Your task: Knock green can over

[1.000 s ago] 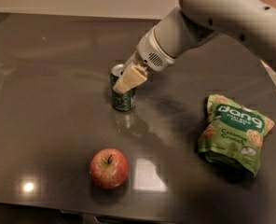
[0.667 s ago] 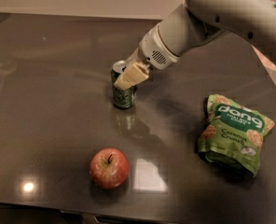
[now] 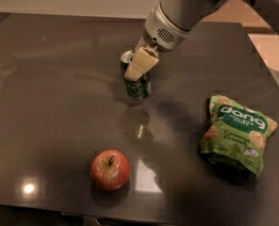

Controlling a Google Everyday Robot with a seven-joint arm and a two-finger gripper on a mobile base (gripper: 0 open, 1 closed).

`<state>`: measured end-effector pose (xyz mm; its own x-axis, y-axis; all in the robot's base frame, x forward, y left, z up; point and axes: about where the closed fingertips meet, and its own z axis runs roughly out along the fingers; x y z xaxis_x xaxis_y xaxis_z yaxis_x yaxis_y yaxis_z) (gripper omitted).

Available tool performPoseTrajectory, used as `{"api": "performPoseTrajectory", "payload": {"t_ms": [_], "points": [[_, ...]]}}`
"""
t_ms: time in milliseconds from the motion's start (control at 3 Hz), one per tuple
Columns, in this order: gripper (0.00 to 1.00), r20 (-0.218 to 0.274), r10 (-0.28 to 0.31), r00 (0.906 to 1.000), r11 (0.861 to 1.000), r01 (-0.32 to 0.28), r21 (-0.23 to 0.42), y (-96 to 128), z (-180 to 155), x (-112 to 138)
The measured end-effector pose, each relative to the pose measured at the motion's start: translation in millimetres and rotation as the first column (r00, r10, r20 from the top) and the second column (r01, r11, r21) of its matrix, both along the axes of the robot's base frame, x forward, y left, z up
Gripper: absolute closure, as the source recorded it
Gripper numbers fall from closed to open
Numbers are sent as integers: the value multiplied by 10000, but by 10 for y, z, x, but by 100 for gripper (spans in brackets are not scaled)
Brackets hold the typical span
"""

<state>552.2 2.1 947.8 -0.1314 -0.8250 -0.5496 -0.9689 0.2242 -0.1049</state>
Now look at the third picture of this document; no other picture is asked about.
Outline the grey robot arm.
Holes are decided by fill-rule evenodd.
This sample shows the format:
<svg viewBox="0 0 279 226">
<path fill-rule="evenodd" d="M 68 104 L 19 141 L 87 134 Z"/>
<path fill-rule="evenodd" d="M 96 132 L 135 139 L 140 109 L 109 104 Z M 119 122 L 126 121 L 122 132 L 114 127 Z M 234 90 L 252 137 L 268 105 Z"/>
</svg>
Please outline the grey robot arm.
<svg viewBox="0 0 279 226">
<path fill-rule="evenodd" d="M 147 17 L 143 35 L 124 77 L 139 80 L 159 61 L 158 54 L 174 50 L 204 17 L 227 0 L 160 0 Z M 279 34 L 279 0 L 241 0 Z"/>
</svg>

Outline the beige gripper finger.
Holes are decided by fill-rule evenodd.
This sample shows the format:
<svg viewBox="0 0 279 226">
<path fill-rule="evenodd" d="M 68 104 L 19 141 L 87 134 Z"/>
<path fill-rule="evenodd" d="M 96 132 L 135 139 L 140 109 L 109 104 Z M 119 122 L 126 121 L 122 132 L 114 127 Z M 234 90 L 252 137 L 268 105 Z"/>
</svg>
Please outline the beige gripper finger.
<svg viewBox="0 0 279 226">
<path fill-rule="evenodd" d="M 156 49 L 141 46 L 132 57 L 124 77 L 131 81 L 139 80 L 145 73 L 149 72 L 159 61 Z"/>
<path fill-rule="evenodd" d="M 146 45 L 145 39 L 144 38 L 140 38 L 138 44 L 136 45 L 136 47 L 134 49 L 134 52 L 137 52 L 140 49 L 140 47 L 145 46 L 145 45 Z"/>
</svg>

